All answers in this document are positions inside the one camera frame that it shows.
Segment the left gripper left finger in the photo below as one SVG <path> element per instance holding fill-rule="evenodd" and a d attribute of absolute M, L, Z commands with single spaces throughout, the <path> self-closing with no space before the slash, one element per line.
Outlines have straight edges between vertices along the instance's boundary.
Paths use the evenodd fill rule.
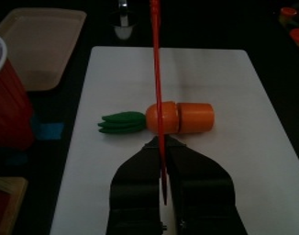
<path fill-rule="evenodd" d="M 121 165 L 113 178 L 109 235 L 162 235 L 158 137 Z"/>

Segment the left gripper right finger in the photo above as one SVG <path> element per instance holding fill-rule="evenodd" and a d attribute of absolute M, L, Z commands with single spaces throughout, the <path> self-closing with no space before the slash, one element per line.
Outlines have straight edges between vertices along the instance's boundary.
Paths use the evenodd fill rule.
<path fill-rule="evenodd" d="M 175 138 L 166 141 L 177 235 L 247 235 L 229 172 Z"/>

